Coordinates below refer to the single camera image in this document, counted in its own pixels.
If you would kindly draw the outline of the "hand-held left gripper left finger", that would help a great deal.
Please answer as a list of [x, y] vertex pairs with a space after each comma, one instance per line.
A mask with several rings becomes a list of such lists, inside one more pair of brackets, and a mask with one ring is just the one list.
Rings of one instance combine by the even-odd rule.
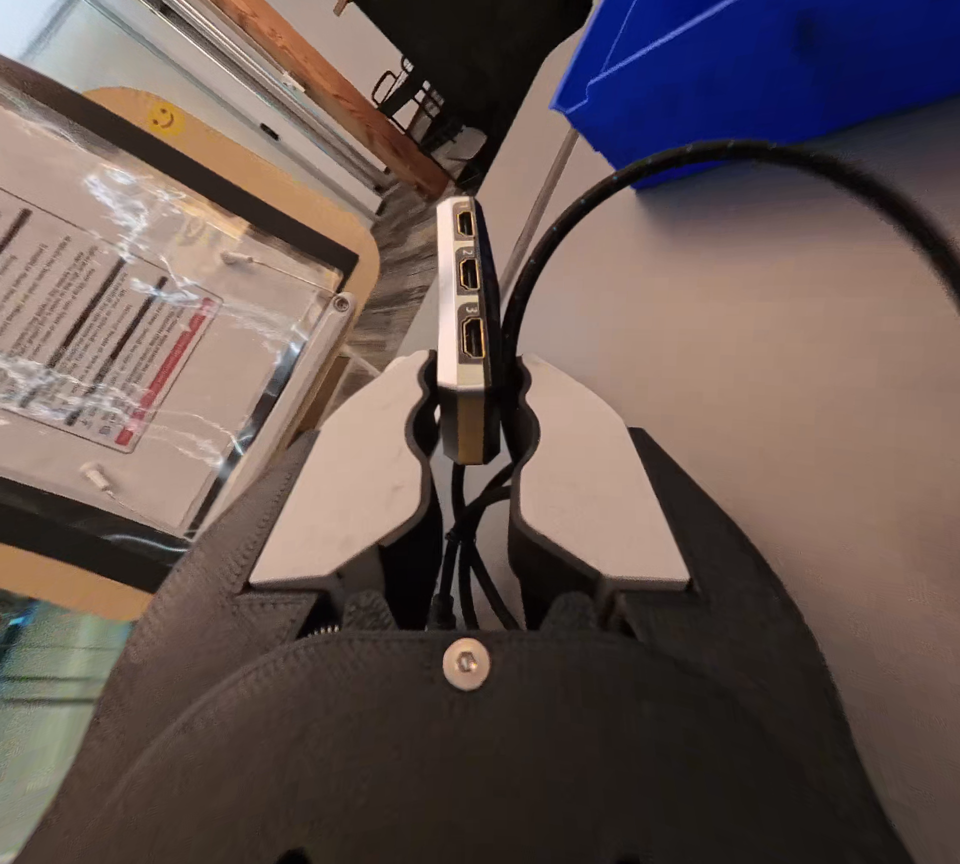
[[437, 353], [396, 358], [318, 428], [247, 580], [342, 612], [377, 592], [399, 628], [426, 628], [443, 561], [431, 459]]

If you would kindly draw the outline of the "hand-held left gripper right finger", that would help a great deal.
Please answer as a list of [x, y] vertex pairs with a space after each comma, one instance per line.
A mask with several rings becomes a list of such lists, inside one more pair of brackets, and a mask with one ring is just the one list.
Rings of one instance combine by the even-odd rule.
[[620, 594], [690, 588], [690, 570], [631, 433], [587, 386], [518, 358], [507, 551], [524, 622], [582, 594], [602, 618]]

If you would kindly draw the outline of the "silver hdmi switch hub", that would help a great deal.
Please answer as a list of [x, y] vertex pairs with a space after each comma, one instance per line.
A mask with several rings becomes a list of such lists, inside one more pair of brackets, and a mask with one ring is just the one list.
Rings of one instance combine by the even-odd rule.
[[476, 198], [447, 198], [436, 211], [440, 434], [453, 463], [481, 466], [500, 451], [504, 366], [498, 272]]

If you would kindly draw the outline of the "blue plastic bin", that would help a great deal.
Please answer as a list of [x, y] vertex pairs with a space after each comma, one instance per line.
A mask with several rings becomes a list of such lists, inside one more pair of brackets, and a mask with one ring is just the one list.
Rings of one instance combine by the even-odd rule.
[[958, 95], [959, 0], [598, 0], [552, 111], [615, 168], [798, 143]]

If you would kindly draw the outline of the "framed sign display screen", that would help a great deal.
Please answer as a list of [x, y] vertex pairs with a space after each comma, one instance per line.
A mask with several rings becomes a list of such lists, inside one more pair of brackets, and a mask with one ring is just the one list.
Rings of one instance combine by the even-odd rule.
[[158, 100], [2, 58], [2, 503], [179, 560], [354, 316], [358, 255], [151, 133]]

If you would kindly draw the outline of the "black rolling cart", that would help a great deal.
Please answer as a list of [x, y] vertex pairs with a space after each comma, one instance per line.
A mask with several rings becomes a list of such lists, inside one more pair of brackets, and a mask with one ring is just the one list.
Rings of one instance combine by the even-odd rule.
[[469, 126], [406, 56], [395, 70], [378, 78], [370, 100], [379, 114], [441, 166], [461, 169], [487, 143], [486, 133]]

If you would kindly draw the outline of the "black office chair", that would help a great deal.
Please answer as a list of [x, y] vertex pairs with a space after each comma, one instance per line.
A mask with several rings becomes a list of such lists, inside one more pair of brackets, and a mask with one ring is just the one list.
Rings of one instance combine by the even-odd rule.
[[550, 53], [593, 0], [354, 0], [450, 112], [496, 150]]

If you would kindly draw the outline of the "wooden post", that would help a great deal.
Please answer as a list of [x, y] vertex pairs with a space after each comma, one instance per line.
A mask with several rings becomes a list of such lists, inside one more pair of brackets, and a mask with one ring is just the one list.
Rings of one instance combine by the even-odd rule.
[[396, 178], [426, 200], [442, 198], [446, 171], [401, 132], [266, 0], [207, 0], [305, 88], [306, 96]]

